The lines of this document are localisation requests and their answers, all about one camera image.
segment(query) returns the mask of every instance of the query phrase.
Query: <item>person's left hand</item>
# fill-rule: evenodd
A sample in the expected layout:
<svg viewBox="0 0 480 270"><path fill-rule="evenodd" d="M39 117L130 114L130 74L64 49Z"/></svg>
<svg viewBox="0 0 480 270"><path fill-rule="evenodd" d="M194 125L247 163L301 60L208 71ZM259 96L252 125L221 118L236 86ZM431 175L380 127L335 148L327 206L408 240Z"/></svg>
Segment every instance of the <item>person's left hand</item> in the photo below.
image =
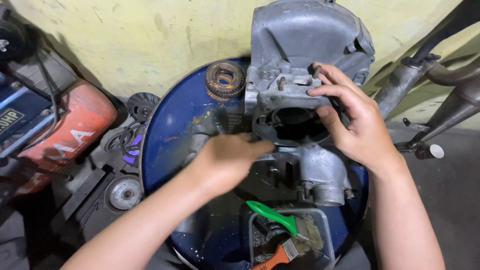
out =
<svg viewBox="0 0 480 270"><path fill-rule="evenodd" d="M227 193L248 175L258 157L274 148L270 141L250 139L247 133L212 137L184 171L210 195Z"/></svg>

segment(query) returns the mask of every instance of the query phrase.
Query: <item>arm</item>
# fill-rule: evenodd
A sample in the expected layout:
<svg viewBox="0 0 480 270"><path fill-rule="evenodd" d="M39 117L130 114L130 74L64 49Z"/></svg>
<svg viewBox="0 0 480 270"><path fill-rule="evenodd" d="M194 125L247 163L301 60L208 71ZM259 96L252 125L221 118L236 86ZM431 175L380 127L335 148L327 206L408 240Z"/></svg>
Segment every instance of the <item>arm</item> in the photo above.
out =
<svg viewBox="0 0 480 270"><path fill-rule="evenodd" d="M332 107L320 106L317 113L322 123L335 146L369 170L373 236L382 268L445 269L425 207L377 104L332 65L322 64L319 78L324 85L308 94L340 98L350 118L345 128Z"/></svg>
<svg viewBox="0 0 480 270"><path fill-rule="evenodd" d="M190 165L83 245L62 269L143 269L178 223L233 189L257 157L273 149L271 142L249 138L210 139Z"/></svg>

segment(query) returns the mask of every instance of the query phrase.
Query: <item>green brush handle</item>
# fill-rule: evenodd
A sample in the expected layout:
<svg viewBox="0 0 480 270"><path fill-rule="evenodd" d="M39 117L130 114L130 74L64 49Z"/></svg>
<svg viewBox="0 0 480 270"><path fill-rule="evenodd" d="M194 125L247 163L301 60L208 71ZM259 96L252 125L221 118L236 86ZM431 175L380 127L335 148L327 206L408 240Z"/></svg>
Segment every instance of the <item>green brush handle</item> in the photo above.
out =
<svg viewBox="0 0 480 270"><path fill-rule="evenodd" d="M282 214L279 214L278 212L271 209L270 207L266 206L265 204L259 203L259 202L256 202L256 201L246 201L246 203L257 214L281 223L282 225L284 225L290 231L292 236L297 236L297 234L298 234L297 225L295 223L295 217L294 216L286 217Z"/></svg>

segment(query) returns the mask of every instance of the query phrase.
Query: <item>hand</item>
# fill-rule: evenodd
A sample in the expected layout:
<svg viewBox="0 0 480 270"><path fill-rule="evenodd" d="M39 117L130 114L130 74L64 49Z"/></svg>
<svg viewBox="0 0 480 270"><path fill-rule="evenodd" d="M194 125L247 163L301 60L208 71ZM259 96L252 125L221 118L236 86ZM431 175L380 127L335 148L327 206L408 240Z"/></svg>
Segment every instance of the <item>hand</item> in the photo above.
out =
<svg viewBox="0 0 480 270"><path fill-rule="evenodd" d="M309 90L307 94L313 97L338 97L350 119L350 124L345 128L334 108L326 105L317 108L318 116L335 146L370 170L385 168L391 162L402 160L387 132L377 103L335 66L315 62L313 67L319 65L322 69L318 78L323 85Z"/></svg>
<svg viewBox="0 0 480 270"><path fill-rule="evenodd" d="M270 141L250 140L247 133L213 137L184 171L213 197L227 193L247 177L258 157L274 148Z"/></svg>

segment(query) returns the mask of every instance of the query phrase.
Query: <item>orange brush handle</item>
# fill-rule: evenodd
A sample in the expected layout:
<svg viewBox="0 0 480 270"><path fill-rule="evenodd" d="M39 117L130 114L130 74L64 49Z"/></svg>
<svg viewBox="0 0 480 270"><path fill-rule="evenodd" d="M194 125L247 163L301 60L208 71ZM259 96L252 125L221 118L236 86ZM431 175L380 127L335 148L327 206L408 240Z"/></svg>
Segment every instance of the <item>orange brush handle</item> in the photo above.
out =
<svg viewBox="0 0 480 270"><path fill-rule="evenodd" d="M279 263L289 263L289 262L290 262L290 259L285 253L283 246L278 245L276 247L275 254L273 254L273 256L270 259L256 265L255 267L252 268L252 270L271 270L275 265Z"/></svg>

